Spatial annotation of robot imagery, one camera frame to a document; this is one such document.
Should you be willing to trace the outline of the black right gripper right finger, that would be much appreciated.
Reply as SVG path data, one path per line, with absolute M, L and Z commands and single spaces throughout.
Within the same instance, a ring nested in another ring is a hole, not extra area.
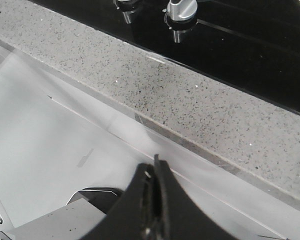
M 161 194 L 161 234 L 164 240 L 235 240 L 210 219 L 188 196 L 169 164 L 154 156 L 154 172 Z

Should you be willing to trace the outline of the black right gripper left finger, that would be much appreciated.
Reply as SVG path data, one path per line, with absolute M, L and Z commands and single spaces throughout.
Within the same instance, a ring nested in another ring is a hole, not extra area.
M 157 180 L 154 166 L 138 164 L 130 184 L 85 240 L 155 240 Z

